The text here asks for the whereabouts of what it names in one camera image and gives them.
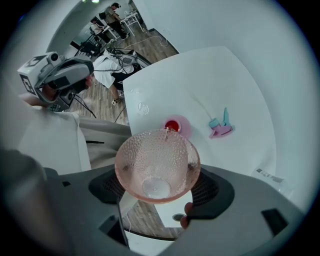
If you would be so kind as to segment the black chair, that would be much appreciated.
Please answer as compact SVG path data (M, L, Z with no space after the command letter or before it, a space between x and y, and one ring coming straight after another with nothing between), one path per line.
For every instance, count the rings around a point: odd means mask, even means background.
M89 58L97 57L101 53L101 42L102 40L96 35L91 35L81 44L77 44L76 42L72 41L70 45L76 49L76 53L73 56L87 56Z

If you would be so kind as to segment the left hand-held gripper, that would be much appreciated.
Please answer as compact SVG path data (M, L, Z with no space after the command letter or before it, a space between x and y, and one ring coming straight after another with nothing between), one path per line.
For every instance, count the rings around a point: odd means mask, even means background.
M70 108L74 92L88 88L87 77L93 71L88 56L65 58L56 52L35 56L17 70L26 91L53 112Z

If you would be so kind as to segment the pink dimpled glass cup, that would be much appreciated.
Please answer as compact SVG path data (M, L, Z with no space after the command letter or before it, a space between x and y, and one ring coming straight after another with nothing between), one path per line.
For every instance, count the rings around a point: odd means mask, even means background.
M166 204L189 192L201 170L198 151L179 133L168 129L131 136L119 148L114 164L121 186L150 204Z

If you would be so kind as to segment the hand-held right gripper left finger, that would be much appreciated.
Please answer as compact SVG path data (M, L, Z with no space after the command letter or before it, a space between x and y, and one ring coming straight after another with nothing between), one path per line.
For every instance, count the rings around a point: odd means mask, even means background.
M119 206L124 189L113 167L65 175L46 168L45 173L72 256L135 256L129 248Z

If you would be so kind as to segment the red pink bottle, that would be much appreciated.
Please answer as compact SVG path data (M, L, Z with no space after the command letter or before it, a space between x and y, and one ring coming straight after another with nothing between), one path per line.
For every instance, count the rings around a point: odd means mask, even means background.
M162 129L169 129L177 132L185 139L190 139L192 136L192 128L188 119L182 115L171 115L161 125Z

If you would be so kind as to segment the person's right hand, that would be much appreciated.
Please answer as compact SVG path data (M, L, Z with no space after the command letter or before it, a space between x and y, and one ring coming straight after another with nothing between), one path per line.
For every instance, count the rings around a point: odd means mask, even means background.
M193 203L192 202L188 202L185 206L184 206L184 212L185 215L180 219L180 225L183 229L186 229L189 225L189 221L188 221L188 213L189 211L193 208Z

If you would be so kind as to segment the white desk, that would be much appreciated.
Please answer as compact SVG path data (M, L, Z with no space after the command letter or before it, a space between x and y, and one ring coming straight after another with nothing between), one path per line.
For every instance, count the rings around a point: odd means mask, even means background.
M124 24L126 28L128 29L129 33L135 37L133 25L138 24L140 30L144 32L144 29L142 28L139 20L138 20L138 11L133 10L131 12L125 13L125 18L120 22L121 24Z

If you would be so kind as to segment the person's beige shirt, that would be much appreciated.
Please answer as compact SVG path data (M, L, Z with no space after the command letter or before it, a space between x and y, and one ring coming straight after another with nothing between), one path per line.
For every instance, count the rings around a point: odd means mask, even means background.
M29 106L28 110L29 124L18 146L21 153L60 175L92 169L78 114L52 112L40 106Z

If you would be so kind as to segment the person's left forearm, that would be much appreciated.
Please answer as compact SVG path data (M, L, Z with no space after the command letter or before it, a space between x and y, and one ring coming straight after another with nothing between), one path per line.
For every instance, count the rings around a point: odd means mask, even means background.
M19 98L24 102L26 102L27 104L29 104L30 106L40 106L44 108L47 108L49 106L49 104L47 104L46 102L43 102L42 100L40 100L39 98L37 98L31 93L20 94Z

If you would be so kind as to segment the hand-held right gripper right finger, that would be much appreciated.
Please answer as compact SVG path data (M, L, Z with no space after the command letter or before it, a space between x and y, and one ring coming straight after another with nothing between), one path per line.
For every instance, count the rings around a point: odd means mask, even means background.
M159 256L271 256L304 214L257 178L202 165L187 229Z

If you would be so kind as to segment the white square table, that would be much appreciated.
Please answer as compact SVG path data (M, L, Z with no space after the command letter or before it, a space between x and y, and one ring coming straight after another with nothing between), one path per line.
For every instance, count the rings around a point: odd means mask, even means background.
M149 93L147 115L138 115L131 90ZM226 47L217 46L180 53L158 61L124 81L124 94L132 134L161 127L173 115L191 125L190 142L202 165L251 176L255 169L273 175L276 169L276 139L266 101L254 78ZM235 130L210 139L210 118L221 123L224 108Z

